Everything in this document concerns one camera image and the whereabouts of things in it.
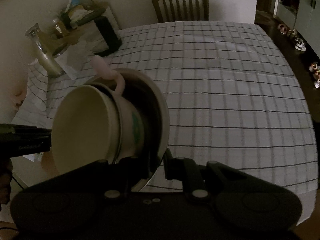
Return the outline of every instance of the white tablecloth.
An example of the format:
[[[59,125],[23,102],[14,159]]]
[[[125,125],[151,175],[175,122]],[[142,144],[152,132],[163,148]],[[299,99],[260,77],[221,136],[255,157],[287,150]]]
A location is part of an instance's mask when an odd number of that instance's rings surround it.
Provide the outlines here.
[[[286,187],[302,201],[301,221],[310,216],[318,185],[311,117],[290,66],[259,26],[170,22],[121,30],[120,35],[122,46],[106,62],[142,71],[164,93],[173,156],[202,165],[216,160]],[[83,57],[89,62],[91,55],[88,51]],[[87,63],[76,80],[66,74],[49,78],[46,127],[65,95],[94,75]],[[28,112],[27,105],[21,112]],[[25,113],[19,112],[16,123],[26,124],[19,121]],[[165,180],[161,166],[144,190],[181,188],[180,182]]]

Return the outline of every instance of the cup handle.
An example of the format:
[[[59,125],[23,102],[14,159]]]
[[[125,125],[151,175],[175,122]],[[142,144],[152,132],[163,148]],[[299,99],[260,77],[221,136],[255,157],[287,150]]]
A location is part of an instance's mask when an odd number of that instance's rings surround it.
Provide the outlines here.
[[[116,81],[117,87],[115,93],[121,96],[125,87],[123,76],[118,71],[111,69],[100,56],[94,56],[90,64],[100,77]]]

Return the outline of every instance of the white cabinet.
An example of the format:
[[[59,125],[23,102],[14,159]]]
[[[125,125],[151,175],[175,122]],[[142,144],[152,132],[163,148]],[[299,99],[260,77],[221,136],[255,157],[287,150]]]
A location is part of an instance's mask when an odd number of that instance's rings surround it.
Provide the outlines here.
[[[300,0],[294,27],[320,57],[320,0]]]

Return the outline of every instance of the hand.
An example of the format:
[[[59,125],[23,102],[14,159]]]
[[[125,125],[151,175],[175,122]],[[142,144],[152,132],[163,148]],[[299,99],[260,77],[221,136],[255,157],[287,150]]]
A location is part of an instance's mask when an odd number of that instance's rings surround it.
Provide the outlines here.
[[[10,201],[12,180],[12,162],[10,159],[0,161],[0,204],[8,204]]]

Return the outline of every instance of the black cable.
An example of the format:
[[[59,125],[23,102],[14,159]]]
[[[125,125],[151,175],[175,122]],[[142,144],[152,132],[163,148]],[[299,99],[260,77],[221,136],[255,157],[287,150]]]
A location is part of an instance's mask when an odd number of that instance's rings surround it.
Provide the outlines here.
[[[11,229],[11,230],[14,230],[14,231],[19,232],[19,230],[15,229],[15,228],[7,228],[7,227],[4,227],[4,228],[0,228],[0,230],[1,230],[1,229]]]
[[[12,176],[12,179],[20,186],[20,188],[24,189],[23,186],[21,186],[21,184],[14,178],[14,176]]]

